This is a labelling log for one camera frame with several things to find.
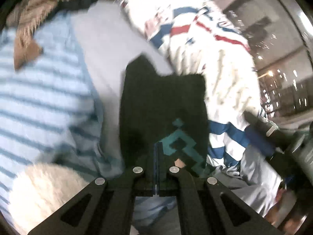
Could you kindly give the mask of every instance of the red stripe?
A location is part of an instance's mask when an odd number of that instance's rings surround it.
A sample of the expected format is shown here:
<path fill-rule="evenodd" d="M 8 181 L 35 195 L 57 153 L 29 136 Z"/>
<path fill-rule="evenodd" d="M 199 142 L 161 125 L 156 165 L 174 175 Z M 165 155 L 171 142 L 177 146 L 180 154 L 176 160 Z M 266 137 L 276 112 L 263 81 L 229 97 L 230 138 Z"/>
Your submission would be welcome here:
<path fill-rule="evenodd" d="M 202 23 L 200 23 L 200 22 L 197 22 L 196 25 L 197 25 L 197 26 L 200 26 L 200 27 L 202 27 L 202 28 L 204 28 L 204 29 L 207 30 L 209 33 L 212 32 L 211 28 L 206 27 L 204 24 L 202 24 Z"/>
<path fill-rule="evenodd" d="M 190 25 L 173 27 L 171 29 L 171 36 L 178 35 L 181 33 L 187 33 L 189 31 Z"/>
<path fill-rule="evenodd" d="M 231 39 L 228 39 L 227 37 L 223 37 L 223 36 L 219 36 L 219 35 L 216 35 L 215 36 L 215 39 L 217 41 L 225 41 L 225 42 L 228 42 L 228 43 L 231 43 L 231 44 L 238 44 L 238 45 L 241 45 L 243 46 L 248 52 L 250 52 L 250 48 L 249 47 L 246 47 L 242 42 L 240 41 L 237 41 L 237 40 L 231 40 Z"/>

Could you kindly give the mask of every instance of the blue striped fabric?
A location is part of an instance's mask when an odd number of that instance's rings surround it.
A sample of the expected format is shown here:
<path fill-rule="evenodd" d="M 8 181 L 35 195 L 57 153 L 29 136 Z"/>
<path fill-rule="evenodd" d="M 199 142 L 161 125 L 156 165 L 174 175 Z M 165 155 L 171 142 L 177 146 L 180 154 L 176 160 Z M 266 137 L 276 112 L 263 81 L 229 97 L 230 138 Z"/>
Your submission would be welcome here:
<path fill-rule="evenodd" d="M 8 193 L 16 174 L 37 161 L 78 171 L 87 181 L 122 171 L 98 147 L 103 111 L 68 15 L 40 27 L 43 55 L 13 69 L 14 29 L 0 34 L 0 211 L 9 223 Z"/>

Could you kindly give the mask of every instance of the metal rivet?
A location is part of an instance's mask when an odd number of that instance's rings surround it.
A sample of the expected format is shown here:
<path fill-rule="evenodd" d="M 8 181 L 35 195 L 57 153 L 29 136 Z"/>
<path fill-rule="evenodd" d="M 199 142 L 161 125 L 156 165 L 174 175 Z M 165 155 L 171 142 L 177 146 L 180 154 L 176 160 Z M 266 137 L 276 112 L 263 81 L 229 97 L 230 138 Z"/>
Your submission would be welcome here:
<path fill-rule="evenodd" d="M 216 184 L 217 183 L 217 179 L 214 177 L 209 177 L 207 181 L 209 184 Z"/>
<path fill-rule="evenodd" d="M 142 173 L 143 172 L 143 168 L 142 167 L 135 167 L 135 168 L 133 168 L 133 172 L 134 173 Z"/>
<path fill-rule="evenodd" d="M 170 168 L 170 172 L 171 172 L 171 173 L 177 173 L 177 172 L 179 172 L 179 168 L 176 167 L 176 166 L 172 166 L 172 167 Z"/>
<path fill-rule="evenodd" d="M 104 178 L 97 178 L 94 182 L 96 185 L 102 185 L 102 184 L 104 184 L 105 179 Z"/>

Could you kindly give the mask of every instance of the triangular cutout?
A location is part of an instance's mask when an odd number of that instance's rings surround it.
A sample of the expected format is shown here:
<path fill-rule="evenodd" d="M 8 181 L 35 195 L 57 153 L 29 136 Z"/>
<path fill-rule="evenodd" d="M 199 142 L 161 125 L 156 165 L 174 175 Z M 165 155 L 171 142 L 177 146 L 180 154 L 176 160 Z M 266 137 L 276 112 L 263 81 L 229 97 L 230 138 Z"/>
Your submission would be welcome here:
<path fill-rule="evenodd" d="M 235 227 L 250 220 L 249 214 L 233 202 L 226 194 L 222 194 L 221 199 Z"/>
<path fill-rule="evenodd" d="M 85 195 L 77 204 L 61 216 L 61 220 L 73 227 L 77 227 L 90 202 L 91 194 Z"/>

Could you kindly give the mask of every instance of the black fabric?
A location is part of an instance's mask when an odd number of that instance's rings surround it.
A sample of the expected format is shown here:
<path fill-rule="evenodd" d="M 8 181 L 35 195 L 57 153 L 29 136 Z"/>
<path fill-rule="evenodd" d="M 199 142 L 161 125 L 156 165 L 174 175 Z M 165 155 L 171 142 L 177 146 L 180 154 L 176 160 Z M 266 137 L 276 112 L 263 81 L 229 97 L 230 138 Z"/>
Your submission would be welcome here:
<path fill-rule="evenodd" d="M 205 167 L 209 129 L 204 103 L 205 80 L 202 75 L 159 76 L 148 59 L 141 55 L 126 68 L 120 108 L 120 142 L 126 167 L 150 151 L 154 143 L 171 135 L 182 121 L 180 129 L 195 141 L 193 149 L 201 155 Z M 173 142 L 177 151 L 173 161 L 181 159 L 186 168 L 196 163 L 182 149 L 186 142 Z"/>

